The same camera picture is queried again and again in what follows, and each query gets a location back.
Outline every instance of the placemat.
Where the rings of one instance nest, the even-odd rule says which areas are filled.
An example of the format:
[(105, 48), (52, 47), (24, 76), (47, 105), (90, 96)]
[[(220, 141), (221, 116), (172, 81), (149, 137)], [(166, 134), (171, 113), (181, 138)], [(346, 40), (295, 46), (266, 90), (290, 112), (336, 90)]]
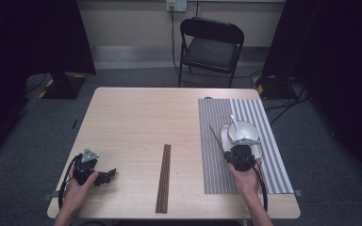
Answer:
[(284, 163), (275, 143), (266, 112), (260, 100), (199, 99), (199, 121), (202, 140), (202, 159), (205, 194), (238, 194), (234, 178), (226, 167), (222, 149), (210, 131), (213, 128), (218, 139), (224, 125), (232, 123), (230, 115), (238, 121), (254, 125), (261, 141), (261, 170), (269, 194), (293, 193)]

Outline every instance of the table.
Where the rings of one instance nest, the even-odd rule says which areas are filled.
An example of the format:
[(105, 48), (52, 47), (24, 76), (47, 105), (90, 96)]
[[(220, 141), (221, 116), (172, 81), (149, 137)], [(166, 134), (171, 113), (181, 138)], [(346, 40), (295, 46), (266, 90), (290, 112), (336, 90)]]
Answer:
[[(70, 161), (85, 148), (98, 153), (98, 171), (117, 169), (110, 184), (93, 187), (78, 218), (249, 218), (239, 195), (206, 195), (198, 99), (259, 99), (254, 89), (99, 88), (74, 142)], [(156, 213), (163, 148), (172, 145), (167, 214)], [(58, 213), (53, 199), (48, 216)], [(269, 194), (270, 218), (298, 218), (294, 194)]]

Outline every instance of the carpeted floor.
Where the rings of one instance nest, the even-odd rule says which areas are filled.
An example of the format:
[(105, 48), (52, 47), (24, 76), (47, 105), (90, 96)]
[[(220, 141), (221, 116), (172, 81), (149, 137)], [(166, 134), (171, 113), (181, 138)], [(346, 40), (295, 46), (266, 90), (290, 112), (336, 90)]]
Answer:
[[(248, 77), (260, 67), (239, 67), (233, 88), (253, 87)], [(29, 78), (31, 90), (44, 75)], [(58, 184), (68, 154), (94, 91), (99, 87), (176, 87), (174, 68), (98, 70), (89, 76), (76, 100), (45, 100), (38, 95), (47, 83), (27, 94), (25, 113), (0, 147), (0, 225), (53, 225), (46, 216), (49, 202), (41, 198)], [(202, 86), (225, 88), (226, 78), (192, 77)], [(194, 85), (183, 83), (183, 87)], [(294, 84), (296, 91), (304, 85)], [(266, 108), (288, 100), (263, 101)], [(268, 110), (273, 121), (284, 110)], [(332, 136), (328, 120), (309, 99), (291, 107), (272, 130), (295, 190), (302, 214), (294, 220), (274, 220), (275, 225), (362, 225), (362, 166)], [(77, 219), (73, 225), (87, 220)], [(169, 221), (102, 221), (105, 225), (170, 225)], [(200, 221), (200, 225), (227, 222)], [(192, 225), (174, 221), (176, 225)]]

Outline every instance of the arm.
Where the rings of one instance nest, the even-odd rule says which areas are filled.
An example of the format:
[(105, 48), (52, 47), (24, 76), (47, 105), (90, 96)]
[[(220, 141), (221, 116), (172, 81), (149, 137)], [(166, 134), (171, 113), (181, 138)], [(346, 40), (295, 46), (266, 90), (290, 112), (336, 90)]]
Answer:
[[(74, 165), (69, 172), (69, 177), (73, 178)], [(98, 177), (99, 173), (94, 172), (90, 175), (84, 185), (79, 185), (75, 179), (71, 179), (66, 186), (66, 195), (63, 200), (63, 205), (55, 219), (55, 226), (68, 226), (77, 211), (82, 207), (84, 200), (87, 198), (93, 182)]]
[[(255, 165), (257, 170), (259, 169), (259, 164), (260, 162)], [(272, 221), (258, 198), (259, 181), (255, 171), (253, 169), (237, 171), (231, 163), (228, 163), (227, 167), (233, 175), (237, 183), (237, 188), (248, 206), (254, 225), (271, 226)]]

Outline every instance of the chair backrest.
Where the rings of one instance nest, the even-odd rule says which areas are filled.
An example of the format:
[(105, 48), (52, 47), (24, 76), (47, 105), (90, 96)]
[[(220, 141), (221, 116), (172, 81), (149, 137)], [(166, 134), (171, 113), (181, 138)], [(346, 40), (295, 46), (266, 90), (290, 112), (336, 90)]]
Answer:
[(218, 40), (243, 45), (245, 36), (234, 24), (208, 20), (200, 17), (190, 17), (180, 25), (183, 41), (185, 36), (192, 36), (207, 40)]

